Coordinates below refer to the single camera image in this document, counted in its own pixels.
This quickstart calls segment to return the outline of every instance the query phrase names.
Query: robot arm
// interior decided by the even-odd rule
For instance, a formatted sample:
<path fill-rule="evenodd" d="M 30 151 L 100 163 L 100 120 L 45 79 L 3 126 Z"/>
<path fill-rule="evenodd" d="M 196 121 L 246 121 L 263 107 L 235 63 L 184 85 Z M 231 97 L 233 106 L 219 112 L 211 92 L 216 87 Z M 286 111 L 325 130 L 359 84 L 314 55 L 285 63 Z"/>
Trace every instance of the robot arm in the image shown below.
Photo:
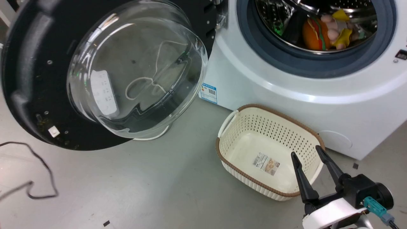
<path fill-rule="evenodd" d="M 366 217 L 370 212 L 376 214 L 385 225 L 398 229 L 394 217 L 387 213 L 394 206 L 393 196 L 387 187 L 363 174 L 351 177 L 343 173 L 319 145 L 316 150 L 328 167 L 336 192 L 320 198 L 308 182 L 297 155 L 291 153 L 301 199 L 305 204 L 304 229 L 339 229 L 353 224 L 359 229 L 373 229 Z"/>

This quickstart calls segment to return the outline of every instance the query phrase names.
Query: white string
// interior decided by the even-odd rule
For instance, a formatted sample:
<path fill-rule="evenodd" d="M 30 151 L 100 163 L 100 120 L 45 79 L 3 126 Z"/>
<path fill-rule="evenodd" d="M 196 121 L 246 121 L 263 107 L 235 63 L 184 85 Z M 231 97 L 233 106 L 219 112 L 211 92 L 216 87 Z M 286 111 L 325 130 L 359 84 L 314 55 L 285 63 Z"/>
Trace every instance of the white string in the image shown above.
<path fill-rule="evenodd" d="M 159 46 L 159 48 L 158 48 L 157 59 L 155 60 L 155 73 L 154 73 L 153 77 L 154 77 L 154 76 L 157 74 L 157 72 L 158 72 L 158 58 L 159 58 L 159 56 L 160 56 L 161 47 L 162 47 L 162 45 L 163 45 L 165 42 L 170 42 L 170 43 L 180 44 L 180 45 L 188 45 L 188 44 L 178 43 L 178 42 L 170 41 L 170 40 L 165 40 L 165 41 L 161 42 L 161 44 L 160 44 L 160 46 Z M 153 86 L 158 86 L 158 87 L 165 93 L 166 91 L 164 90 L 164 88 L 163 88 L 161 85 L 154 83 L 153 77 L 151 77 L 151 78 L 150 78 L 150 77 L 140 77 L 140 78 L 137 78 L 137 79 L 133 80 L 132 82 L 130 82 L 129 85 L 126 87 L 126 91 L 125 91 L 126 98 L 129 99 L 129 100 L 135 100 L 135 99 L 136 99 L 136 98 L 130 98 L 130 97 L 128 96 L 127 92 L 128 92 L 128 90 L 129 90 L 129 88 L 130 88 L 130 86 L 131 86 L 132 84 L 134 84 L 136 81 L 141 80 L 141 79 L 149 79 L 149 80 L 151 80 L 151 84 L 152 84 Z M 134 138 L 133 140 L 135 140 L 135 141 L 149 141 L 149 140 L 154 140 L 154 139 L 157 139 L 157 138 L 161 137 L 162 135 L 164 135 L 164 134 L 168 131 L 169 128 L 170 128 L 170 125 L 168 125 L 168 126 L 167 126 L 159 135 L 157 135 L 157 136 L 154 136 L 154 137 L 151 137 L 151 138 Z"/>
<path fill-rule="evenodd" d="M 178 42 L 170 41 L 170 40 L 165 40 L 165 41 L 161 42 L 160 46 L 158 47 L 157 59 L 155 60 L 155 73 L 154 73 L 154 75 L 152 77 L 140 77 L 140 78 L 137 78 L 137 79 L 133 80 L 132 82 L 130 82 L 129 85 L 127 85 L 126 90 L 125 90 L 125 96 L 126 96 L 126 98 L 128 100 L 135 100 L 136 99 L 136 98 L 131 98 L 128 95 L 128 90 L 129 90 L 130 86 L 132 86 L 135 82 L 137 82 L 138 80 L 141 80 L 141 79 L 149 79 L 149 80 L 151 80 L 151 84 L 153 86 L 158 86 L 164 93 L 166 92 L 161 85 L 155 84 L 154 79 L 153 79 L 155 77 L 155 75 L 157 74 L 157 72 L 158 72 L 158 58 L 160 57 L 161 47 L 165 42 L 180 44 L 180 45 L 188 45 L 188 44 L 178 43 Z"/>

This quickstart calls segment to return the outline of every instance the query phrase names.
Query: sticker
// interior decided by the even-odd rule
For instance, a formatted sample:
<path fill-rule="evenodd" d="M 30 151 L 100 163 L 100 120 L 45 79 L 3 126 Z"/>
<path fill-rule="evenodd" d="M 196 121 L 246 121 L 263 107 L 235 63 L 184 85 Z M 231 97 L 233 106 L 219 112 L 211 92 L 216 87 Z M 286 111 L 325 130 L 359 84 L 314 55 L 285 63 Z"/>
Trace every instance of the sticker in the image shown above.
<path fill-rule="evenodd" d="M 259 152 L 255 160 L 253 161 L 253 165 L 263 170 L 264 172 L 274 176 L 278 167 L 280 166 L 280 163 Z"/>
<path fill-rule="evenodd" d="M 58 136 L 60 134 L 59 130 L 55 126 L 49 128 L 48 132 L 51 134 L 51 136 L 53 138 L 55 138 L 56 136 Z"/>
<path fill-rule="evenodd" d="M 117 104 L 107 71 L 102 70 L 97 72 L 93 70 L 90 74 L 90 86 L 92 87 L 95 102 L 102 114 L 112 115 L 116 113 Z"/>
<path fill-rule="evenodd" d="M 201 87 L 201 98 L 206 101 L 213 102 L 214 104 L 218 104 L 218 95 L 216 92 L 216 87 L 212 87 L 208 84 L 202 84 Z"/>

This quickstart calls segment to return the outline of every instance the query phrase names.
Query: stainless steel drum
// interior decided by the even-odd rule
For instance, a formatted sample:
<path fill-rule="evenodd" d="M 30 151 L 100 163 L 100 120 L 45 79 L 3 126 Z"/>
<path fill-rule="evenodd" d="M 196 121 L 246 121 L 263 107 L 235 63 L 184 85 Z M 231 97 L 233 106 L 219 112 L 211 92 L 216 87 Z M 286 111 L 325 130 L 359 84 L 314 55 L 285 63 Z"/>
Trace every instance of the stainless steel drum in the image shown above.
<path fill-rule="evenodd" d="M 292 47 L 316 54 L 336 53 L 356 47 L 377 31 L 377 16 L 371 0 L 255 0 L 257 11 L 268 30 Z M 302 24 L 307 17 L 320 18 L 343 9 L 361 36 L 346 49 L 315 51 L 306 48 Z"/>

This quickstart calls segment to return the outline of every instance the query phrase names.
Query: brown basket rim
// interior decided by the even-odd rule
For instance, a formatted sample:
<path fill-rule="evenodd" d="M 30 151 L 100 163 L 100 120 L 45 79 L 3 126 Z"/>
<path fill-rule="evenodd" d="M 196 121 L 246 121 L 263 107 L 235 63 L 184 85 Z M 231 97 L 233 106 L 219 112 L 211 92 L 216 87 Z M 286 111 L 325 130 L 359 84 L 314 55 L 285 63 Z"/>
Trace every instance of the brown basket rim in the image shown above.
<path fill-rule="evenodd" d="M 266 107 L 266 106 L 259 105 L 259 104 L 247 104 L 247 105 L 244 105 L 244 106 L 239 107 L 239 109 L 237 109 L 237 110 L 238 110 L 239 112 L 241 112 L 242 110 L 244 110 L 244 109 L 246 109 L 246 108 L 259 108 L 259 109 L 268 111 L 268 112 L 270 112 L 270 113 L 273 113 L 273 114 L 275 114 L 275 115 L 277 115 L 277 116 L 280 116 L 280 117 L 284 118 L 285 120 L 288 120 L 288 121 L 290 121 L 290 122 L 292 122 L 292 123 L 294 123 L 294 124 L 296 124 L 296 125 L 302 127 L 304 130 L 306 130 L 306 131 L 308 131 L 310 134 L 314 135 L 314 137 L 316 137 L 317 140 L 319 141 L 321 147 L 325 150 L 325 144 L 324 144 L 323 140 L 321 139 L 321 137 L 320 137 L 315 131 L 313 131 L 312 129 L 310 129 L 310 128 L 307 127 L 306 125 L 300 123 L 299 121 L 297 121 L 297 120 L 295 120 L 295 119 L 293 119 L 293 118 L 291 118 L 291 117 L 289 117 L 289 116 L 287 116 L 287 115 L 285 115 L 285 114 L 283 114 L 283 113 L 280 113 L 280 112 L 278 112 L 278 111 L 276 111 L 276 110 L 273 110 L 273 109 L 271 109 L 271 108 L 268 108 L 268 107 Z M 221 140 L 221 139 L 218 137 L 218 138 L 216 139 L 216 145 L 215 145 L 215 147 L 216 147 L 216 152 L 217 152 L 217 154 L 218 154 L 218 157 L 219 157 L 226 165 L 228 165 L 229 167 L 231 167 L 234 171 L 238 172 L 240 175 L 244 176 L 245 178 L 249 179 L 250 181 L 254 182 L 255 184 L 257 184 L 257 185 L 259 185 L 259 186 L 261 186 L 261 187 L 263 187 L 263 188 L 265 188 L 265 189 L 267 189 L 267 190 L 269 190 L 269 191 L 271 191 L 271 192 L 273 192 L 273 193 L 276 193 L 276 194 L 278 194 L 278 195 L 280 195 L 280 196 L 284 196 L 284 197 L 295 197 L 295 196 L 299 196 L 299 195 L 300 195 L 300 192 L 295 192 L 295 193 L 280 192 L 280 191 L 278 191 L 278 190 L 276 190 L 276 189 L 274 189 L 274 188 L 272 188 L 272 187 L 269 187 L 269 186 L 267 186 L 267 185 L 261 183 L 260 181 L 254 179 L 253 177 L 247 175 L 246 173 L 244 173 L 243 171 L 241 171 L 240 169 L 238 169 L 237 167 L 235 167 L 234 165 L 232 165 L 232 164 L 231 164 L 228 160 L 226 160 L 226 159 L 222 156 L 222 154 L 221 154 L 221 151 L 220 151 L 220 149 L 219 149 L 219 142 L 220 142 L 220 140 Z"/>

